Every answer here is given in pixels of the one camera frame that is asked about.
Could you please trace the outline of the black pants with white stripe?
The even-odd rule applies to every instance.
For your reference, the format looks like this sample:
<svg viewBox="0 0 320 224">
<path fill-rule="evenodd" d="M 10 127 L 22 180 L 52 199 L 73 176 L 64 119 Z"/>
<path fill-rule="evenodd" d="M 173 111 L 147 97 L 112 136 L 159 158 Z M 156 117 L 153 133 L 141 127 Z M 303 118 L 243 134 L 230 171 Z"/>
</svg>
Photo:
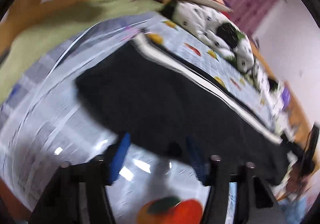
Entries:
<svg viewBox="0 0 320 224">
<path fill-rule="evenodd" d="M 114 133 L 160 156 L 189 163 L 186 140 L 229 171 L 245 162 L 276 186 L 289 161 L 281 139 L 216 80 L 140 32 L 80 74 L 75 85 L 90 113 Z"/>
</svg>

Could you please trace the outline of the wooden bed frame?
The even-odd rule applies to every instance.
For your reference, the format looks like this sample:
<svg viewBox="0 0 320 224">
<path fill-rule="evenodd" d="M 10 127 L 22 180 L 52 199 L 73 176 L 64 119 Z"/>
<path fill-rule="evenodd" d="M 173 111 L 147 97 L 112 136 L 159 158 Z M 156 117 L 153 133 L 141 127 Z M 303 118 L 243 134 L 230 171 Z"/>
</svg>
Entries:
<svg viewBox="0 0 320 224">
<path fill-rule="evenodd" d="M 1 65 L 21 32 L 57 11 L 86 1 L 89 0 L 1 0 Z M 161 10 L 172 0 L 154 1 L 163 6 L 149 12 L 166 18 Z M 231 12 L 219 12 L 229 19 Z M 165 24 L 169 27 L 177 26 L 166 19 Z M 154 44 L 166 48 L 160 35 L 144 28 L 136 34 L 140 32 Z M 276 186 L 260 175 L 254 164 L 255 168 L 270 187 L 285 223 L 319 223 L 319 1 L 278 0 L 255 32 L 245 34 L 254 56 L 278 86 L 270 92 L 258 91 L 253 82 L 242 73 L 240 75 L 263 96 L 263 104 L 269 105 L 275 123 L 272 133 L 280 137 L 289 161 L 283 180 Z M 208 54 L 216 59 L 218 53 L 209 47 Z M 290 104 L 285 110 L 281 98 L 284 86 L 291 93 Z M 6 186 L 11 202 L 23 204 Z M 79 188 L 82 223 L 89 223 L 85 184 L 80 183 Z M 233 221 L 235 198 L 236 183 L 231 182 L 225 223 Z M 177 195 L 151 199 L 137 207 L 133 223 L 200 223 L 206 201 L 207 198 L 202 203 L 199 199 L 182 199 Z"/>
</svg>

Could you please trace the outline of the purple plush toy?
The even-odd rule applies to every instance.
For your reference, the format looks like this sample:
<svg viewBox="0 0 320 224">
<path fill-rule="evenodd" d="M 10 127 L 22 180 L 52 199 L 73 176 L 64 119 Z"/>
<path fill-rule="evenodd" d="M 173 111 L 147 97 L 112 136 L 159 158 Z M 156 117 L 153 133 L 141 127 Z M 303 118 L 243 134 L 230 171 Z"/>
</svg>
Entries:
<svg viewBox="0 0 320 224">
<path fill-rule="evenodd" d="M 288 108 L 291 101 L 291 93 L 287 86 L 284 86 L 283 91 L 281 93 L 281 98 L 284 104 L 283 110 L 285 110 Z"/>
</svg>

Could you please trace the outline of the white floral quilt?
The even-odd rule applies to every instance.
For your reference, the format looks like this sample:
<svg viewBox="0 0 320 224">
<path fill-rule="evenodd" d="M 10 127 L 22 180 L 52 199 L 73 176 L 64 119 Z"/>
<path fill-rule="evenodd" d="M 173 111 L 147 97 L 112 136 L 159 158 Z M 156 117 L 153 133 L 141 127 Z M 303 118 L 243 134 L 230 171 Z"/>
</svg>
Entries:
<svg viewBox="0 0 320 224">
<path fill-rule="evenodd" d="M 258 91 L 270 92 L 278 86 L 254 56 L 248 36 L 223 13 L 204 5 L 172 0 L 161 14 L 216 51 L 253 82 Z"/>
</svg>

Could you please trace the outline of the fruit print plastic bed cover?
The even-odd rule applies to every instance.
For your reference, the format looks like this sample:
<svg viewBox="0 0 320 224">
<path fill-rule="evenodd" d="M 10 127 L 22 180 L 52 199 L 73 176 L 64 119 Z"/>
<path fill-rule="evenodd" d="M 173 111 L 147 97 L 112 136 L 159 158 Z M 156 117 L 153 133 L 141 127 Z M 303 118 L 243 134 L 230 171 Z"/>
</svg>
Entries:
<svg viewBox="0 0 320 224">
<path fill-rule="evenodd" d="M 171 28 L 155 12 L 94 22 L 85 30 L 58 44 L 36 60 L 1 103 L 1 178 L 15 196 L 33 210 L 50 176 L 64 161 L 89 161 L 116 140 L 116 134 L 102 126 L 78 97 L 75 79 L 124 45 L 139 29 L 164 39 L 170 53 L 218 77 L 226 90 L 248 106 L 271 132 L 275 123 L 263 96 L 240 73 L 209 47 L 180 26 Z M 272 182 L 283 180 L 287 155 L 280 154 L 275 137 L 240 143 L 235 148 L 253 160 Z M 132 144 L 120 177 L 110 192 L 112 209 L 120 223 L 133 223 L 142 202 L 177 195 L 204 203 L 208 188 L 201 188 L 191 166 L 177 159 L 157 156 Z"/>
</svg>

